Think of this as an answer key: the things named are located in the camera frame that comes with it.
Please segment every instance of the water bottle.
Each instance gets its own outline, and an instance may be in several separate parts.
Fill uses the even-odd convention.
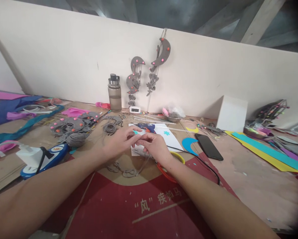
[[[109,103],[112,112],[121,111],[121,87],[119,84],[120,77],[116,74],[110,74],[108,79],[108,94],[109,94]]]

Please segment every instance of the forearm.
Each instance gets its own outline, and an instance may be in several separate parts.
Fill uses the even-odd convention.
[[[217,184],[170,159],[163,165],[179,182],[217,238],[278,238],[247,206]]]
[[[50,168],[0,194],[0,238],[27,238],[107,159],[90,153]]]

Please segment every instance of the teal felt strip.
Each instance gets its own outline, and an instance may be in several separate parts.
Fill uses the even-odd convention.
[[[238,134],[237,132],[234,132],[232,135],[234,137],[241,139],[242,141],[252,145],[253,147],[261,150],[263,153],[266,153],[266,154],[270,155],[271,157],[281,161],[282,163],[285,163],[286,165],[289,165],[290,167],[298,170],[298,161],[286,156],[285,154],[282,154],[274,149],[271,149],[271,148],[259,143],[258,141],[255,141],[255,140],[249,138],[246,135]]]

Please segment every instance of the blue crescent cutout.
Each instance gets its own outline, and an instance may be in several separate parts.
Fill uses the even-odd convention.
[[[197,141],[196,139],[194,139],[194,138],[185,138],[185,139],[183,139],[183,141],[182,141],[182,146],[183,146],[183,147],[185,148],[185,150],[187,150],[188,152],[190,152],[190,153],[192,153],[192,154],[198,156],[197,153],[194,152],[194,151],[192,150],[192,148],[191,148],[191,144],[194,143],[194,142],[198,142],[198,141]]]

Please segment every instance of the person's right hand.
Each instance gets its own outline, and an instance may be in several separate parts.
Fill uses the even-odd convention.
[[[144,146],[144,152],[150,153],[155,160],[157,160],[162,166],[173,159],[169,149],[165,143],[163,137],[159,134],[146,133],[136,142],[136,145]]]

